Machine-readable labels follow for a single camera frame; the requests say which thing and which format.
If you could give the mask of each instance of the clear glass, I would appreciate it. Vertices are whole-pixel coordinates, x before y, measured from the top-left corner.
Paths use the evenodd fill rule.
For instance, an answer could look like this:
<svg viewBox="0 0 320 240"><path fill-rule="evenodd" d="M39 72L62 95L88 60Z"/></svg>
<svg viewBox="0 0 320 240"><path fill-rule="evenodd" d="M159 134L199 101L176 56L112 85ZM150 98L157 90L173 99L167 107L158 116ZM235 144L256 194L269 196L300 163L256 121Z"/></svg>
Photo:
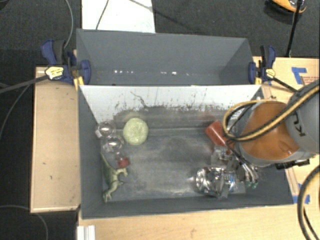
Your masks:
<svg viewBox="0 0 320 240"><path fill-rule="evenodd" d="M106 139L116 133L116 124L112 120L98 123L95 127L95 135L98 139Z"/></svg>
<svg viewBox="0 0 320 240"><path fill-rule="evenodd" d="M123 148L125 144L124 139L119 135L110 135L102 142L102 149L106 152L117 152Z"/></svg>

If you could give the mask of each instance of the green toy dinosaur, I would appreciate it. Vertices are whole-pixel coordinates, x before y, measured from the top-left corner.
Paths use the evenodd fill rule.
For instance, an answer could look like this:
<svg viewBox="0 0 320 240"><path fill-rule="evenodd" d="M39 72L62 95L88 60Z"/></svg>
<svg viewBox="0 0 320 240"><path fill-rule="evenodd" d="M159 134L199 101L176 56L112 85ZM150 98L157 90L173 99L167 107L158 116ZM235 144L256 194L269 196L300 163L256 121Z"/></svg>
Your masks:
<svg viewBox="0 0 320 240"><path fill-rule="evenodd" d="M119 174L123 173L123 175L125 177L128 176L128 172L126 168L121 168L121 169L114 169L113 167L111 167L111 165L108 163L107 159L105 158L105 156L101 154L103 163L102 163L102 172L103 172L103 177L104 180L106 182L106 184L108 185L108 189L106 189L105 191L103 191L103 200L106 203L108 200L110 200L111 194L117 190L117 188L122 185L124 182L120 181L118 179Z"/></svg>

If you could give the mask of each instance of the black cable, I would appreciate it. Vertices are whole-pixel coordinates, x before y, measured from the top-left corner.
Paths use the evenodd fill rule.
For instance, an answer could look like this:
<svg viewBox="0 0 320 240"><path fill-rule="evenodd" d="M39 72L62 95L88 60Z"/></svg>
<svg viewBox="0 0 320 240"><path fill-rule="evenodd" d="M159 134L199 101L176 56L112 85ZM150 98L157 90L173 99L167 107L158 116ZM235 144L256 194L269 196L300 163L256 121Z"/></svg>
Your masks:
<svg viewBox="0 0 320 240"><path fill-rule="evenodd" d="M304 208L303 208L303 216L304 216L305 222L306 222L307 226L309 227L311 233L313 234L314 238L316 240L320 240L319 237L317 236L317 233L315 232L314 228L312 227L310 220L308 218L308 215L306 213L306 209L304 209Z"/></svg>
<svg viewBox="0 0 320 240"><path fill-rule="evenodd" d="M1 127L1 129L0 129L0 140L1 140L1 138L2 138L2 134L3 134L3 132L4 132L5 125L6 125L6 123L7 123L7 120L8 120L8 118L9 118L12 110L14 109L15 105L17 104L17 102L20 100L21 96L26 92L26 90L27 90L29 87L30 87L30 84L29 84L26 88L23 89L23 91L19 94L19 96L16 98L16 100L15 100L14 103L12 104L11 108L9 109L9 112L6 114L5 119L4 119L3 123L2 123L2 127Z"/></svg>
<svg viewBox="0 0 320 240"><path fill-rule="evenodd" d="M315 90L316 88L319 88L319 84L315 85L311 90ZM308 97L308 100L311 99L314 95L316 95L318 92L313 93L312 95L310 95L310 97ZM277 124L275 124L273 127L271 127L269 130L267 130L266 132L262 132L260 134L257 134L255 137L251 137L245 140L240 140L238 138L245 138L247 136L250 136L252 134L256 134L257 132L259 132L261 129L263 129L265 126L270 125L271 123L273 123L277 118L282 117L283 114L285 114L287 111L289 111L293 106L296 105L296 103L299 101L299 99L296 102L291 103L290 105L288 105L286 108L284 108L279 114L277 114L275 117L273 117L272 119L270 119L269 121L267 121L266 123L264 123L262 126L260 126L259 128L252 130L244 135L241 136L234 136L234 137L230 137L227 136L228 139L232 140L232 141L237 141L237 142L246 142L246 141L252 141L255 140L263 135L265 135L266 133L272 131L274 128L276 128L277 126L279 126L280 124L282 124L290 115L292 115L292 113L294 113L295 111L297 111L299 109L299 106L294 109L290 114L284 116Z"/></svg>
<svg viewBox="0 0 320 240"><path fill-rule="evenodd" d="M291 56L291 46L292 46L292 42L294 39L294 35L295 35L295 30L296 30L296 26L297 26L297 22L298 22L298 17L300 14L300 7L303 3L303 0L297 0L296 1L296 9L293 15L293 22L292 22L292 28L291 28L291 33L290 33L290 38L289 38L289 43L288 43L288 47L286 49L286 53L285 56L289 57Z"/></svg>
<svg viewBox="0 0 320 240"><path fill-rule="evenodd" d="M0 209L6 209L6 208L18 208L18 209L22 209L25 211L29 212L29 209L25 206L21 206L21 205L14 205L14 204L9 204L9 205L0 205ZM48 230L48 225L46 223L46 221L44 220L44 218L39 214L39 213L34 213L43 223L44 228L45 228L45 240L49 239L49 230Z"/></svg>
<svg viewBox="0 0 320 240"><path fill-rule="evenodd" d="M272 78L272 80L275 81L275 82L277 82L278 84L286 87L287 89L289 89L289 90L290 90L291 92L293 92L293 93L296 93L296 92L298 91L297 89L293 88L292 86L290 86L289 84L287 84L287 83L285 83L285 82L282 82L280 79L278 79L278 78L276 78L276 77Z"/></svg>
<svg viewBox="0 0 320 240"><path fill-rule="evenodd" d="M35 83L38 83L38 82L41 82L41 81L44 81L44 80L47 80L47 79L48 79L48 76L47 75L43 75L43 76L37 77L37 78L32 79L32 80L28 80L28 81L21 82L21 83L15 84L15 85L11 85L11 86L9 86L7 88L0 89L0 94L15 90L15 89L20 88L20 87L29 86L29 85L32 85L32 84L35 84Z"/></svg>
<svg viewBox="0 0 320 240"><path fill-rule="evenodd" d="M233 111L228 115L228 117L226 118L226 125L228 125L231 117L232 117L236 112L238 112L239 110L244 109L244 111L237 117L237 119L235 120L235 122L230 126L228 133L231 132L232 128L236 125L236 123L237 123L237 122L244 116L244 114L245 114L250 108L252 108L254 105L256 105L256 104L245 104L245 105L239 106L239 107L237 107L235 110L233 110Z"/></svg>
<svg viewBox="0 0 320 240"><path fill-rule="evenodd" d="M97 25L96 25L96 27L95 27L95 30L98 30L100 21L101 21L103 15L104 15L104 13L105 13L105 10L107 9L108 4L109 4L109 0L106 0L105 6L104 6L103 11L102 11L102 13L101 13L101 15L100 15L100 18L99 18L99 21L98 21L98 23L97 23Z"/></svg>
<svg viewBox="0 0 320 240"><path fill-rule="evenodd" d="M300 225L301 231L302 231L305 239L307 239L307 240L311 240L311 238L310 238L309 233L307 232L307 229L306 229L305 224L304 224L304 218L303 218L303 216L304 216L303 213L304 213L304 210L305 210L305 208L304 208L304 197L305 197L305 193L306 193L306 190L307 190L310 182L314 179L314 177L319 172L320 172L320 165L318 165L316 168L314 168L312 170L312 172L308 175L308 177L305 179L305 181L301 185L300 192L299 192L298 199L297 199L298 221L299 221L299 225ZM317 234L316 234L316 232L312 228L311 224L308 224L308 222L307 222L307 225L308 225L309 229L311 230L312 234L314 235L314 237L316 239L319 239Z"/></svg>

